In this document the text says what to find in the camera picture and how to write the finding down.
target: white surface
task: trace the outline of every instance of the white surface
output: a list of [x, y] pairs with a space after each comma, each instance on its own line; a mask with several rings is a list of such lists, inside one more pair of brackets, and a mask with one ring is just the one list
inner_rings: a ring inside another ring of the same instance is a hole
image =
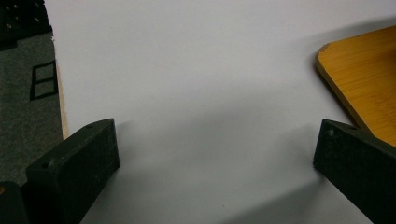
[[70, 133], [114, 118], [121, 168], [82, 223], [370, 223], [312, 168], [349, 122], [314, 69], [383, 1], [47, 1]]

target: black object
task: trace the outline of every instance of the black object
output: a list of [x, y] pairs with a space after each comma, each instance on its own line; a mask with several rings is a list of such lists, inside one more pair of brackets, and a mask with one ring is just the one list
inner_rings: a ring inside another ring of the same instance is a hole
[[44, 0], [0, 1], [0, 50], [16, 47], [20, 39], [51, 31]]
[[374, 223], [396, 223], [396, 148], [323, 120], [314, 166]]
[[[42, 68], [42, 67], [47, 67], [52, 65], [52, 77], [47, 77], [47, 78], [42, 78], [37, 80], [37, 69]], [[35, 86], [37, 84], [45, 83], [45, 82], [52, 82], [53, 83], [53, 91], [43, 93], [41, 95], [36, 96], [35, 95]], [[37, 100], [37, 99], [42, 99], [44, 97], [48, 97], [51, 95], [56, 95], [58, 94], [58, 77], [56, 73], [56, 62], [55, 60], [49, 63], [43, 63], [39, 64], [33, 67], [32, 71], [32, 85], [30, 87], [30, 101]]]
[[21, 193], [30, 223], [79, 223], [119, 167], [114, 119], [81, 128], [26, 169]]
[[20, 187], [13, 182], [0, 182], [0, 223], [29, 223]]

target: gray textured surface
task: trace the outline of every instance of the gray textured surface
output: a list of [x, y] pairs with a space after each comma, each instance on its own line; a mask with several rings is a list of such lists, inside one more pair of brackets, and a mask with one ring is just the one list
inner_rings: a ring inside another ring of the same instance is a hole
[[[0, 52], [0, 181], [26, 181], [24, 169], [62, 142], [58, 95], [30, 101], [32, 67], [54, 60], [52, 34], [24, 39]], [[42, 77], [51, 76], [42, 69]], [[51, 88], [37, 86], [37, 92]]]

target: wooden surface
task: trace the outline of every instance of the wooden surface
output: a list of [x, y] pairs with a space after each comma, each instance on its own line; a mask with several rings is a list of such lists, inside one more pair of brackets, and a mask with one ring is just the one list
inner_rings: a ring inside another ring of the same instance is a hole
[[62, 122], [62, 135], [64, 140], [69, 137], [69, 130], [67, 128], [66, 112], [64, 110], [64, 88], [61, 81], [61, 73], [58, 64], [56, 64], [56, 75], [58, 76], [58, 88], [59, 88], [59, 106], [61, 108], [61, 122]]
[[317, 67], [357, 123], [396, 147], [396, 26], [324, 46]]

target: gray carpet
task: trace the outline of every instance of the gray carpet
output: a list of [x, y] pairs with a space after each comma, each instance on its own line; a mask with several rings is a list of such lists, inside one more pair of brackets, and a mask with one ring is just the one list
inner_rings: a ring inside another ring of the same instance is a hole
[[[52, 34], [19, 41], [18, 47], [0, 52], [0, 181], [26, 182], [24, 170], [62, 138], [59, 95], [30, 101], [32, 67], [53, 61]], [[51, 66], [37, 77], [52, 76]], [[53, 88], [36, 86], [36, 93]]]

